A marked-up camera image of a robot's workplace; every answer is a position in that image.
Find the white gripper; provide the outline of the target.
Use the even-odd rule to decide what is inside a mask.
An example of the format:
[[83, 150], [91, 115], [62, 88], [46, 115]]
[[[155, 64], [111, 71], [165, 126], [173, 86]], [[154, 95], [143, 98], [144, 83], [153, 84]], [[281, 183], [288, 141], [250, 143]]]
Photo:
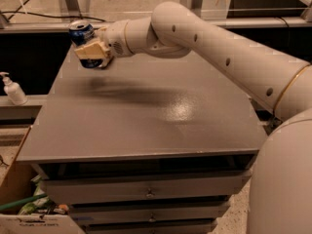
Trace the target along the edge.
[[126, 41], [127, 20], [119, 20], [97, 30], [99, 38], [74, 49], [85, 68], [106, 67], [113, 59], [131, 57], [134, 53]]

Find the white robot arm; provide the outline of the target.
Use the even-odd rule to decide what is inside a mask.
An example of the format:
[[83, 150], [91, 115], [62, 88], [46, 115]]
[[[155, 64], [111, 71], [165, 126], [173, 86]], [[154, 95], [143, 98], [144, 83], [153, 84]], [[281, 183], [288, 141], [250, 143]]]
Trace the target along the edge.
[[312, 65], [210, 24], [175, 2], [102, 27], [79, 59], [195, 52], [281, 120], [253, 166], [247, 234], [312, 234]]

